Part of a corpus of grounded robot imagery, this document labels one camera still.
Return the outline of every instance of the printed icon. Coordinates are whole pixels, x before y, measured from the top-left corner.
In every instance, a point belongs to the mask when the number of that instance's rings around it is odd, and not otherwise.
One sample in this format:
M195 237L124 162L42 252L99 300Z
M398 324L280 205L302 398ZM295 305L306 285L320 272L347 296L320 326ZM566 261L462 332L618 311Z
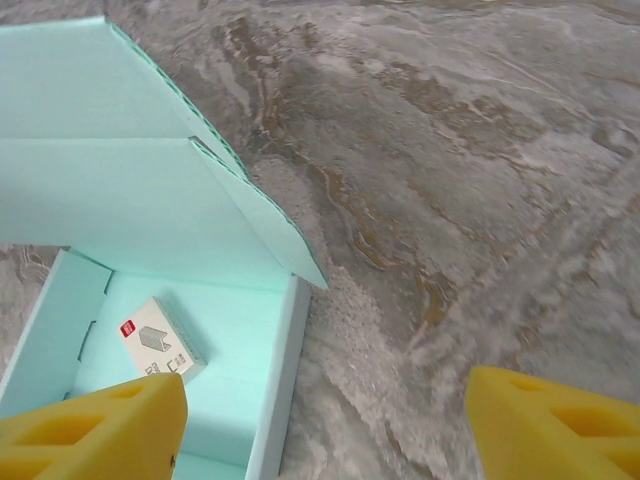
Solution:
M163 338L167 336L167 332L157 330L153 327L142 327L140 332L140 343L145 347L158 350L159 352L166 352L171 348L171 345L164 343Z
M131 335L135 331L136 331L136 326L133 324L131 320L127 320L120 326L120 332L122 332L122 335L124 336L124 338L127 338L129 335Z

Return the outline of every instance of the gray marble surface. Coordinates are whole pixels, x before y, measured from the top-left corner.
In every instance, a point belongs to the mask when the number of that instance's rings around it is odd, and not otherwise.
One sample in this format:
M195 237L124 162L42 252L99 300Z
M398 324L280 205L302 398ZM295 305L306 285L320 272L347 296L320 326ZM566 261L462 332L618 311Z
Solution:
M482 478L476 364L640 402L637 1L0 0L0 23L103 11L329 273L283 479ZM52 252L0 247L2 365Z

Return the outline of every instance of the cardboard box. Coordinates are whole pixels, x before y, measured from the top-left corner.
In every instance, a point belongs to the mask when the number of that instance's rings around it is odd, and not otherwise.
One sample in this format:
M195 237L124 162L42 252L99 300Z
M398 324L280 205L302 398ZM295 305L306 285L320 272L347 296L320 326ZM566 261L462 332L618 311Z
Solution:
M186 384L205 367L176 316L153 297L118 330L140 375L179 373Z
M174 478L274 480L306 281L327 286L304 237L105 19L0 27L0 64L0 241L72 247L0 383L0 418L137 378L119 327L155 297L207 364L186 385Z

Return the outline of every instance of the floor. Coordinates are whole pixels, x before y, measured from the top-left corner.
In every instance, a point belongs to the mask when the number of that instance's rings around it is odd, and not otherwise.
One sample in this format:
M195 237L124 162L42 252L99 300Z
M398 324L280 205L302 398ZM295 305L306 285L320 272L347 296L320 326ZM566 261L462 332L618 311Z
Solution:
M477 364L640 403L637 2L0 0L0 23L101 12L330 276L283 479L483 478ZM54 253L0 246L2 366Z

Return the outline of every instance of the red logo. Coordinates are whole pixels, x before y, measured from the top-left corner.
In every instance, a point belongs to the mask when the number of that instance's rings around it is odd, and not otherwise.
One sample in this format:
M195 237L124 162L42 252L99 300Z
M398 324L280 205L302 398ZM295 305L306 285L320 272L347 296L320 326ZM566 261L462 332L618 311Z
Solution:
M136 326L131 320L127 320L120 327L120 331L122 332L122 335L124 335L124 338L127 338L129 335L136 331Z

